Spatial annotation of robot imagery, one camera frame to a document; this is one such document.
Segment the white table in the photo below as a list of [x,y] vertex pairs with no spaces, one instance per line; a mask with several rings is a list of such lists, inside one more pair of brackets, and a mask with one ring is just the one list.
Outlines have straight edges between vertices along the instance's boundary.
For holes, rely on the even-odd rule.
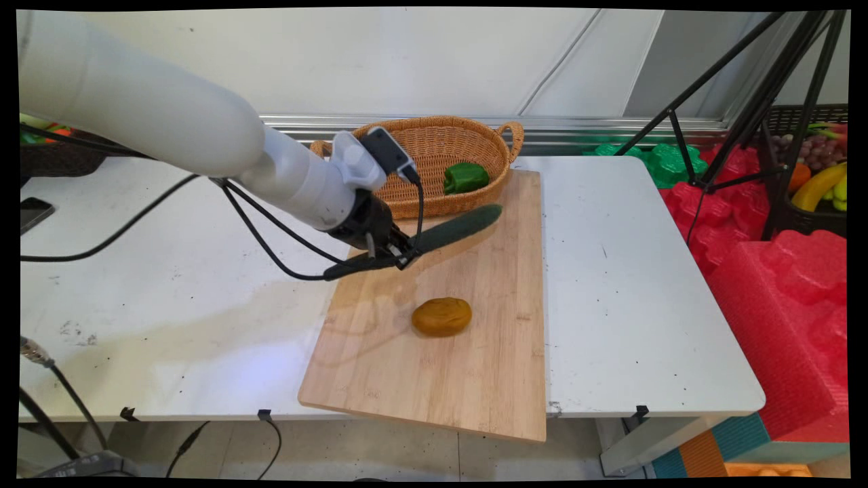
[[[522,157],[513,167],[542,174],[549,415],[649,410],[651,420],[603,453],[607,474],[764,405],[639,160]],[[32,180],[21,199],[42,198],[57,211],[22,236],[21,252],[89,249],[184,175],[110,158],[89,176]],[[347,245],[266,207],[345,255]],[[331,264],[246,209],[293,270],[316,274]],[[334,418],[344,414],[296,399],[334,287],[280,272],[222,192],[200,178],[94,257],[22,263],[21,330],[57,360],[100,421],[119,420],[124,407],[139,420],[257,419],[263,408],[274,419]],[[20,382],[55,421],[82,420],[41,367],[22,359]],[[19,418],[31,419],[23,408]]]

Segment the basket handle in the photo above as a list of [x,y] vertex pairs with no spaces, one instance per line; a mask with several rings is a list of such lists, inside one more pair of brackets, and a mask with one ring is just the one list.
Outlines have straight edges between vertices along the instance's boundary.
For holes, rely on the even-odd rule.
[[325,141],[314,141],[311,142],[311,151],[319,157],[330,156],[332,155],[332,144]]
[[503,137],[504,130],[509,129],[512,132],[512,150],[510,151],[510,164],[516,160],[518,153],[522,152],[524,144],[524,127],[522,124],[512,121],[506,122],[504,125],[497,128],[497,134]]

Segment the banana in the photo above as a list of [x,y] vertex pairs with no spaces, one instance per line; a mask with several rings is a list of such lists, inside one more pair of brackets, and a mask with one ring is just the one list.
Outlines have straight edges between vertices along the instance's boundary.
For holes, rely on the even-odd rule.
[[817,204],[825,192],[831,190],[847,175],[847,163],[826,168],[817,173],[792,196],[792,204],[807,212],[817,209]]
[[835,200],[847,201],[847,175],[832,189]]

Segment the green bell pepper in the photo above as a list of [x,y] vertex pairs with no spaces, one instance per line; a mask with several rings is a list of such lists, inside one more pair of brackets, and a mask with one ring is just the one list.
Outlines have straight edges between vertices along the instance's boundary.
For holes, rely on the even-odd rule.
[[447,195],[469,193],[489,183],[488,172],[474,162],[461,161],[453,164],[446,169],[445,174],[443,193]]

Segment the floor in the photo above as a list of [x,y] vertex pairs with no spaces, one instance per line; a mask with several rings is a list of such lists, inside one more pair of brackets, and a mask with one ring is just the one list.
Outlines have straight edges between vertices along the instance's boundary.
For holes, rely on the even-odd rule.
[[[201,422],[115,424],[109,448],[163,477]],[[264,479],[531,481],[602,479],[594,420],[550,419],[542,445],[383,420],[277,422],[283,447]],[[277,448],[265,422],[212,422],[178,461],[173,478],[256,479]],[[648,477],[653,478],[651,467]],[[629,478],[645,478],[642,470]]]

